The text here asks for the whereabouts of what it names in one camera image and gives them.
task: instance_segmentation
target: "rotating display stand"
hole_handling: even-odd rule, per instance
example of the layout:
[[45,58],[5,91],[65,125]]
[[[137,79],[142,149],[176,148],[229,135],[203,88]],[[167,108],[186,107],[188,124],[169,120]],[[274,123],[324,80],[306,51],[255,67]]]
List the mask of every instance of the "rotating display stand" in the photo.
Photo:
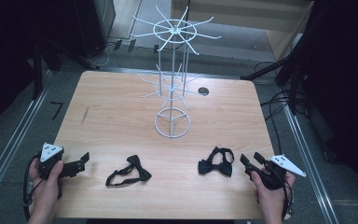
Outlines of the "rotating display stand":
[[[159,71],[158,81],[150,81],[141,78],[142,81],[154,84],[156,86],[156,91],[144,95],[143,97],[158,95],[164,100],[161,106],[161,108],[163,109],[156,114],[156,118],[155,118],[156,130],[163,136],[170,137],[170,138],[177,138],[186,134],[190,129],[190,117],[184,110],[179,109],[177,107],[173,107],[173,102],[180,101],[187,109],[190,109],[190,107],[184,101],[184,98],[188,93],[193,93],[198,95],[207,94],[205,92],[199,93],[194,91],[188,91],[186,87],[188,82],[191,82],[199,78],[199,77],[194,77],[190,80],[187,80],[188,58],[189,58],[190,51],[193,51],[193,53],[195,53],[196,55],[200,55],[194,50],[190,42],[197,36],[211,38],[211,39],[217,39],[220,38],[221,36],[202,35],[199,34],[197,31],[196,26],[207,23],[211,21],[213,18],[195,24],[192,24],[188,21],[184,21],[184,18],[188,11],[188,7],[186,8],[180,20],[167,19],[160,12],[157,6],[156,9],[159,15],[161,15],[161,17],[163,18],[162,21],[159,21],[157,23],[142,21],[134,17],[136,21],[152,25],[153,32],[144,35],[131,34],[131,36],[142,37],[147,35],[155,35],[160,40],[160,42],[162,42],[161,48],[158,49],[158,64],[156,64],[156,67]],[[172,46],[172,71],[162,72],[161,52],[168,44],[171,44]],[[176,53],[177,53],[176,51],[180,47],[182,47],[182,45],[185,45],[183,51],[183,61],[176,68],[176,64],[175,64]],[[169,102],[170,106],[164,108],[167,102]]]

